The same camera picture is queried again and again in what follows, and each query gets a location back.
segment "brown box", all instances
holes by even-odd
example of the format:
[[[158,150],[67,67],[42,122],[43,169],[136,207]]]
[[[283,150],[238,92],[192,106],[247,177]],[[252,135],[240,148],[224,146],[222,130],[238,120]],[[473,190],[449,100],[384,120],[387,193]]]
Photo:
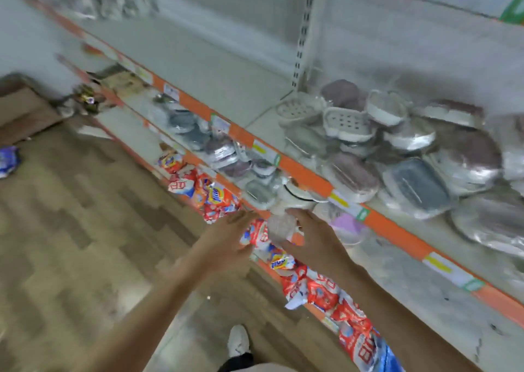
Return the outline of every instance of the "brown box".
[[[0,78],[0,146],[15,144],[61,120],[29,79],[20,74]]]

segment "pant leg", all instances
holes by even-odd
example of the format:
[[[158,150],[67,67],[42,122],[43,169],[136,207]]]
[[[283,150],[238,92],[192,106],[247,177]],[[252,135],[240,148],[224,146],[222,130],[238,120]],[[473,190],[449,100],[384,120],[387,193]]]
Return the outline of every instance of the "pant leg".
[[[250,368],[255,364],[253,355],[251,353],[244,353],[242,355],[228,359],[222,365],[218,372],[231,372],[233,370]]]

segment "white shoe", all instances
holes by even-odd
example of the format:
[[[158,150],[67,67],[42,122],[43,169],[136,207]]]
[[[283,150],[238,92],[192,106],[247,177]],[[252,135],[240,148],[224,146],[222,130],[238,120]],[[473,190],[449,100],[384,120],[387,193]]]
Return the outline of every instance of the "white shoe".
[[[235,325],[231,328],[230,337],[227,340],[227,349],[230,358],[249,353],[249,337],[242,325]]]

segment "hand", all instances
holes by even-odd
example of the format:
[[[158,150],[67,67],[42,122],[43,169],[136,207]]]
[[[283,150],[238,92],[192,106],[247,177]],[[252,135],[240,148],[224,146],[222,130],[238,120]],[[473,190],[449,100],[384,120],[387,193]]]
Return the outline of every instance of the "hand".
[[[304,245],[294,245],[289,241],[279,243],[287,253],[334,281],[355,266],[327,222],[309,210],[291,208],[286,213],[295,216],[304,231]]]
[[[240,238],[253,220],[255,212],[239,210],[210,225],[186,256],[192,267],[211,273],[249,257],[253,245],[242,246]]]

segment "floor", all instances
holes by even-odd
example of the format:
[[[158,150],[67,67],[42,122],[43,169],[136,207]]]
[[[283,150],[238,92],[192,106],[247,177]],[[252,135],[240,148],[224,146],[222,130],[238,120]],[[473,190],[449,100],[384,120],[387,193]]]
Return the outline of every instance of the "floor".
[[[0,181],[0,371],[67,371],[206,225],[111,140],[62,124],[20,148],[21,167]],[[357,371],[334,334],[284,304],[255,263],[215,276],[147,370],[213,372],[231,326],[243,323],[258,361]]]

